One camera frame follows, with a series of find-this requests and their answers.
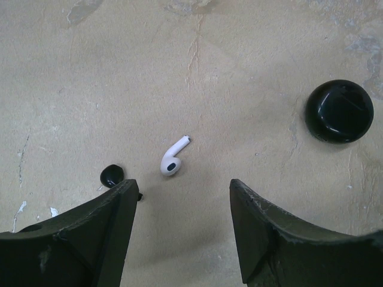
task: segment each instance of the black plastic piece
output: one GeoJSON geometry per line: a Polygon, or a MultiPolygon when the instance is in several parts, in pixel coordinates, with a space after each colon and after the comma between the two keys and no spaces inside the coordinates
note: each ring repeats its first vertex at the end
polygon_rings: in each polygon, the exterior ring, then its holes
{"type": "Polygon", "coordinates": [[[317,87],[306,105],[306,124],[317,138],[333,144],[360,139],[370,128],[373,105],[356,83],[334,80],[317,87]]]}
{"type": "Polygon", "coordinates": [[[108,188],[114,187],[123,180],[124,170],[122,167],[116,166],[115,164],[106,167],[100,175],[101,183],[108,188]]]}
{"type": "Polygon", "coordinates": [[[126,180],[18,233],[0,233],[0,286],[119,287],[139,197],[126,180]]]}
{"type": "Polygon", "coordinates": [[[381,287],[383,231],[349,236],[310,224],[238,179],[230,205],[243,283],[254,287],[381,287]]]}

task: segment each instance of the white paint stain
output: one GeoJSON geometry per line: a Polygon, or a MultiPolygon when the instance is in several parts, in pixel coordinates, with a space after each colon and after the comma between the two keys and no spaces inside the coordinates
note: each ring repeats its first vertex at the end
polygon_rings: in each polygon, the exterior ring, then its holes
{"type": "Polygon", "coordinates": [[[16,222],[17,222],[17,216],[19,215],[19,213],[22,213],[23,210],[24,210],[24,207],[26,206],[26,201],[23,201],[22,205],[20,206],[19,210],[16,212],[16,214],[14,215],[14,218],[13,218],[13,229],[12,229],[12,233],[15,232],[16,230],[16,222]]]}
{"type": "Polygon", "coordinates": [[[58,216],[59,211],[56,208],[50,207],[50,214],[52,217],[58,216]]]}

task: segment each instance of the black earbud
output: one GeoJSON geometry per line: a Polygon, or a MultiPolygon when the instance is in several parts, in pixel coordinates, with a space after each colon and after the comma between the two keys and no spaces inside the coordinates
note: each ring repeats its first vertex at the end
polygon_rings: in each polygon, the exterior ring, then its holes
{"type": "MultiPolygon", "coordinates": [[[[124,180],[124,170],[120,166],[112,164],[107,166],[100,175],[102,185],[112,188],[124,180]]],[[[142,199],[142,194],[138,194],[138,201],[142,199]]]]}

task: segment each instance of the floor crack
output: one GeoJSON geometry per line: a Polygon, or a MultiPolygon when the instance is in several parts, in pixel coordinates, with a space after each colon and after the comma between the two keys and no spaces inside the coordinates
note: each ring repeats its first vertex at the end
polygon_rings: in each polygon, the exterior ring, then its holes
{"type": "Polygon", "coordinates": [[[24,153],[25,153],[25,149],[26,149],[26,146],[28,144],[28,141],[29,141],[29,137],[30,137],[30,135],[28,135],[28,137],[26,138],[24,147],[23,147],[21,153],[19,153],[19,155],[20,155],[20,163],[19,163],[19,181],[20,181],[20,187],[22,187],[22,185],[23,185],[22,167],[23,167],[24,153]]]}

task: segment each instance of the earbud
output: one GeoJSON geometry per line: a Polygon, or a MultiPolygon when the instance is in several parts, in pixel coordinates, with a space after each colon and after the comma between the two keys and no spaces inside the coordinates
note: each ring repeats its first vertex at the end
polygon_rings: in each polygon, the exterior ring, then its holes
{"type": "Polygon", "coordinates": [[[171,176],[181,168],[181,160],[175,157],[175,155],[187,146],[190,141],[190,137],[183,136],[168,149],[161,161],[161,172],[163,175],[171,176]]]}

